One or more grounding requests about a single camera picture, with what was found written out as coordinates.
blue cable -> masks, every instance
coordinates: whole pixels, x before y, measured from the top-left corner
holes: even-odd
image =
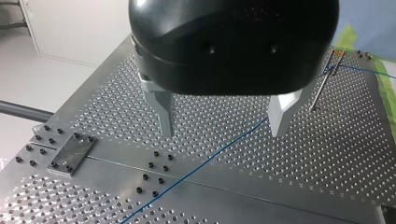
[[[263,119],[262,121],[260,121],[258,124],[256,124],[253,128],[251,128],[249,131],[247,131],[246,133],[243,133],[241,135],[239,135],[239,137],[235,138],[233,141],[231,141],[229,144],[227,144],[225,147],[223,147],[222,149],[220,149],[218,152],[216,152],[213,156],[211,156],[209,159],[207,159],[204,163],[202,163],[201,165],[199,165],[197,168],[195,168],[193,171],[189,172],[188,174],[186,174],[185,176],[183,176],[182,178],[180,178],[177,182],[175,182],[172,186],[170,186],[169,188],[167,188],[166,190],[164,190],[162,193],[160,193],[157,197],[155,197],[153,200],[149,201],[148,203],[146,203],[145,205],[143,205],[142,207],[140,207],[138,210],[134,211],[131,215],[129,215],[127,218],[125,218],[120,224],[124,224],[126,223],[131,217],[133,217],[134,215],[136,215],[138,212],[142,211],[143,208],[149,206],[149,204],[154,203],[155,201],[157,201],[159,198],[161,198],[166,192],[168,192],[170,189],[174,188],[175,186],[177,186],[180,182],[182,182],[183,180],[185,180],[187,177],[189,177],[190,175],[194,174],[195,172],[197,172],[199,169],[201,169],[203,166],[205,166],[208,162],[210,162],[213,158],[215,158],[216,156],[218,156],[222,151],[224,151],[227,147],[230,147],[232,144],[234,144],[235,142],[239,141],[240,139],[244,138],[245,136],[247,136],[250,133],[253,133],[257,128],[260,127],[260,125],[262,125],[266,120],[268,120],[268,117],[266,117],[265,119]]]
[[[373,70],[370,70],[370,69],[364,69],[364,68],[349,66],[349,65],[345,65],[345,64],[341,64],[340,66],[341,66],[341,67],[345,67],[345,68],[350,68],[350,69],[353,69],[353,70],[358,70],[358,71],[363,71],[363,72],[369,72],[369,73],[373,73],[373,74],[379,74],[379,75],[381,75],[381,76],[386,76],[386,77],[390,77],[390,78],[396,79],[396,77],[391,76],[391,75],[389,75],[389,74],[381,73],[381,72],[376,72],[376,71],[373,71]],[[334,67],[335,67],[335,65],[329,66],[326,70],[324,70],[323,74],[321,74],[321,75],[319,75],[319,76],[321,77],[321,76],[324,76],[324,75],[328,74]]]
[[[354,70],[363,71],[363,72],[369,72],[369,73],[379,74],[379,75],[386,76],[386,77],[396,78],[396,77],[393,77],[393,76],[391,76],[391,75],[389,75],[389,74],[381,73],[381,72],[376,72],[376,71],[373,71],[373,70],[370,70],[370,69],[364,69],[364,68],[359,68],[359,67],[353,67],[353,66],[344,65],[344,64],[341,64],[341,66],[342,66],[342,67],[345,67],[345,68],[350,68],[350,69],[354,69]]]

metal rod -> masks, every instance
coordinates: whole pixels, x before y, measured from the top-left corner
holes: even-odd
[[[20,27],[27,27],[27,23],[23,21],[23,22],[10,23],[8,25],[1,25],[0,30],[8,30],[8,29],[14,29]]]
[[[329,55],[329,58],[327,59],[326,65],[323,68],[323,71],[321,74],[324,74],[324,72],[326,71],[326,69],[329,67],[330,63],[332,62],[332,56],[334,55],[335,50],[333,49],[332,52]]]
[[[19,2],[1,2],[0,3],[0,6],[6,6],[6,5],[9,5],[9,6],[18,6],[18,7],[20,7],[21,5],[20,5],[20,3]]]
[[[0,113],[42,123],[47,122],[53,115],[53,113],[49,111],[35,109],[24,105],[15,105],[5,101],[0,101]]]
[[[335,68],[329,74],[327,74],[326,77],[323,79],[322,84],[321,84],[321,86],[320,86],[320,88],[318,90],[317,96],[315,97],[315,100],[312,103],[311,107],[309,107],[310,111],[314,110],[315,107],[317,106],[318,99],[319,99],[321,93],[323,92],[323,89],[324,89],[324,86],[326,85],[327,80],[329,79],[331,74],[334,74],[334,76],[335,76],[335,74],[337,73],[338,69],[340,68],[341,61],[343,61],[345,55],[346,55],[346,53],[343,52],[343,55],[341,55],[341,57],[338,60],[337,65],[335,66]]]

metal clamp plate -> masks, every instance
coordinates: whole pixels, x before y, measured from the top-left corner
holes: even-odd
[[[75,133],[49,164],[49,171],[72,175],[92,148],[95,140],[90,135]]]

metal table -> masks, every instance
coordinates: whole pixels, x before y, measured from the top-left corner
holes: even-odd
[[[344,64],[373,69],[358,56]],[[0,223],[120,222],[266,117],[266,96],[173,95],[175,132],[164,138],[136,70],[126,38],[36,131],[0,173]],[[318,85],[288,134],[273,138],[264,122],[130,223],[383,223],[380,205],[396,204],[396,148],[376,77],[341,67],[310,112]],[[88,151],[69,175],[51,167],[67,150]]]

screw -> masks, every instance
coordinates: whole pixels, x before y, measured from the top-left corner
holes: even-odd
[[[22,161],[22,158],[18,156],[18,157],[15,158],[15,161],[16,161],[16,162],[21,162],[21,161]]]
[[[71,173],[72,170],[73,170],[73,168],[72,168],[71,166],[66,165],[66,171],[67,171],[67,172]]]

